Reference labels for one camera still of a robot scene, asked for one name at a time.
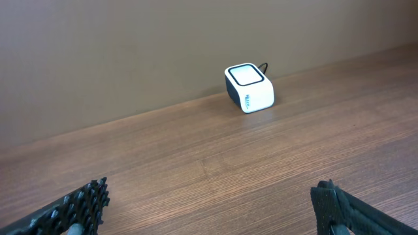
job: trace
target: table surface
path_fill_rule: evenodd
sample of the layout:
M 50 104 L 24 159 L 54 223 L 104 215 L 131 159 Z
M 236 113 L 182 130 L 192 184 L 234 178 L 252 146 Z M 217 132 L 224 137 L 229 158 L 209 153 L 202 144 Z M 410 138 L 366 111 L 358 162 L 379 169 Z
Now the table surface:
M 99 234 L 315 234 L 328 179 L 418 228 L 417 77 L 403 46 L 278 78 L 253 114 L 222 93 L 4 150 L 0 227 L 107 176 Z

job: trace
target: brown wall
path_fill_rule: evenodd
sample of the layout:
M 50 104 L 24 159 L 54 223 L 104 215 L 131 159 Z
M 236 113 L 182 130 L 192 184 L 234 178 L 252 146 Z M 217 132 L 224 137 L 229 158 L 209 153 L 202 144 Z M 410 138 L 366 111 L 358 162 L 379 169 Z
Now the brown wall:
M 1 1 L 0 148 L 415 41 L 415 2 Z

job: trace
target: white device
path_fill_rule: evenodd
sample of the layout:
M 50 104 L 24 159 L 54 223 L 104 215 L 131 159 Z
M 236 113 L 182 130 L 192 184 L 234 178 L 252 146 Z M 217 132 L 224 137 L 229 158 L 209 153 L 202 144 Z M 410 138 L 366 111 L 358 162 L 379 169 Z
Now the white device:
M 225 69 L 225 80 L 230 98 L 246 114 L 268 108 L 274 103 L 272 83 L 252 63 Z

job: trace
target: wooden table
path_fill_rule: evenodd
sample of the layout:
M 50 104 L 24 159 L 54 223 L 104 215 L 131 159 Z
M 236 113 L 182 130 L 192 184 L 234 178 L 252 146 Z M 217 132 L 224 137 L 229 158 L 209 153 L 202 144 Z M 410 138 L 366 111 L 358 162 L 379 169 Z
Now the wooden table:
M 328 179 L 418 228 L 418 46 L 273 84 L 253 114 L 222 93 L 2 151 L 0 227 L 107 176 L 100 235 L 315 234 Z

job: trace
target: wood grain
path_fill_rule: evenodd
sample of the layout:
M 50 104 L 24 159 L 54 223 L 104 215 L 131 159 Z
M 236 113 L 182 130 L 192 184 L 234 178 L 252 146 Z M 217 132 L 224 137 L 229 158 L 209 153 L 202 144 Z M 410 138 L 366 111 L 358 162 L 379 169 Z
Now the wood grain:
M 330 178 L 418 228 L 417 77 L 409 45 L 278 78 L 253 114 L 222 93 L 7 149 L 0 227 L 107 176 L 99 234 L 315 234 Z

